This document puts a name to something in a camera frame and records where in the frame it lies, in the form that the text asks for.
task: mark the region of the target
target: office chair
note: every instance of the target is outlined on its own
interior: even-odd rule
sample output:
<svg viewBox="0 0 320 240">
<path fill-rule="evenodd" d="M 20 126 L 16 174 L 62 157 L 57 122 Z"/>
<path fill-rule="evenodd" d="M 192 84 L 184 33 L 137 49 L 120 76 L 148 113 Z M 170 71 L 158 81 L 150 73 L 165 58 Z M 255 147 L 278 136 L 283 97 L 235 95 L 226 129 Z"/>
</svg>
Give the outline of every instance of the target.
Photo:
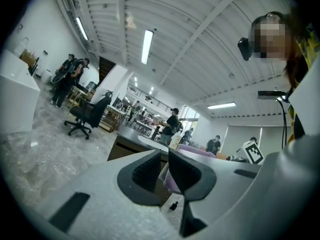
<svg viewBox="0 0 320 240">
<path fill-rule="evenodd" d="M 85 135 L 85 139 L 89 140 L 89 134 L 85 130 L 89 130 L 91 133 L 91 129 L 85 126 L 85 123 L 91 125 L 92 128 L 98 127 L 100 120 L 104 114 L 104 111 L 108 105 L 111 103 L 112 91 L 107 91 L 104 95 L 105 97 L 101 99 L 96 105 L 90 104 L 88 101 L 81 99 L 82 106 L 73 106 L 70 109 L 70 113 L 76 116 L 77 122 L 64 121 L 64 125 L 67 124 L 74 126 L 69 132 L 70 136 L 72 132 L 77 129 L 80 129 Z"/>
</svg>

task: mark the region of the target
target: fluorescent light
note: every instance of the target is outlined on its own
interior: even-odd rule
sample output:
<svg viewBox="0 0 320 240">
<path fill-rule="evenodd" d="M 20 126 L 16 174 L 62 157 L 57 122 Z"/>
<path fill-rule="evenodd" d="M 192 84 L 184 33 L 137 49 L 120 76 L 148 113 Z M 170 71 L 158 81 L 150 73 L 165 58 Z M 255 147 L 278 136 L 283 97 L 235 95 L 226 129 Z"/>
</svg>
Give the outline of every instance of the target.
<svg viewBox="0 0 320 240">
<path fill-rule="evenodd" d="M 154 36 L 154 33 L 150 30 L 146 30 L 144 33 L 144 41 L 143 41 L 142 57 L 141 57 L 141 62 L 143 64 L 148 63 L 150 46 L 151 46 L 151 41 L 153 36 Z"/>
<path fill-rule="evenodd" d="M 208 106 L 208 109 L 210 109 L 210 110 L 215 110 L 215 109 L 235 107 L 235 106 L 236 106 L 236 103 L 231 102 L 231 103 L 226 103 L 226 104 Z"/>
<path fill-rule="evenodd" d="M 85 30 L 84 30 L 84 27 L 82 26 L 82 23 L 81 23 L 80 18 L 79 18 L 79 17 L 76 17 L 75 19 L 76 19 L 76 22 L 77 22 L 78 25 L 79 25 L 79 28 L 80 28 L 80 30 L 81 30 L 81 32 L 82 32 L 82 35 L 83 35 L 84 39 L 85 39 L 85 40 L 88 40 L 88 37 L 87 37 L 87 35 L 86 35 L 86 32 L 85 32 Z"/>
</svg>

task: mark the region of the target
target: marble floor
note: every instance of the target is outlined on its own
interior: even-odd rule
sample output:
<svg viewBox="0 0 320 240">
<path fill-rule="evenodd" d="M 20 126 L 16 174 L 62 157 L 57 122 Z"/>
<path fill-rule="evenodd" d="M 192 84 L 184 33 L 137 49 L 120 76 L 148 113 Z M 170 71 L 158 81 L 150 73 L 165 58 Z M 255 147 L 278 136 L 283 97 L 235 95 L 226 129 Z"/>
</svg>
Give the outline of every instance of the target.
<svg viewBox="0 0 320 240">
<path fill-rule="evenodd" d="M 0 164 L 4 178 L 16 198 L 35 208 L 52 191 L 92 165 L 107 161 L 117 137 L 94 128 L 86 140 L 80 130 L 67 135 L 71 126 L 65 120 L 74 116 L 63 104 L 50 104 L 50 86 L 36 79 L 41 90 L 31 132 L 0 135 Z"/>
</svg>

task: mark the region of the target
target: black cable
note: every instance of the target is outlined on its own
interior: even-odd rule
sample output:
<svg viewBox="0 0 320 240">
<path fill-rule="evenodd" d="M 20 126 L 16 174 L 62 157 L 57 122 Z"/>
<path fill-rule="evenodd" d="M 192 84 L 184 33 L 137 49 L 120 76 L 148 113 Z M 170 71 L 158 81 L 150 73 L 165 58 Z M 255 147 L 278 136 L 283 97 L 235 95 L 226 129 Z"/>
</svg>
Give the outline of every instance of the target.
<svg viewBox="0 0 320 240">
<path fill-rule="evenodd" d="M 287 119 L 286 119 L 286 113 L 284 106 L 282 105 L 282 102 L 278 99 L 276 100 L 279 102 L 281 108 L 282 108 L 282 114 L 283 114 L 283 131 L 282 131 L 282 149 L 284 149 L 284 146 L 287 145 Z"/>
</svg>

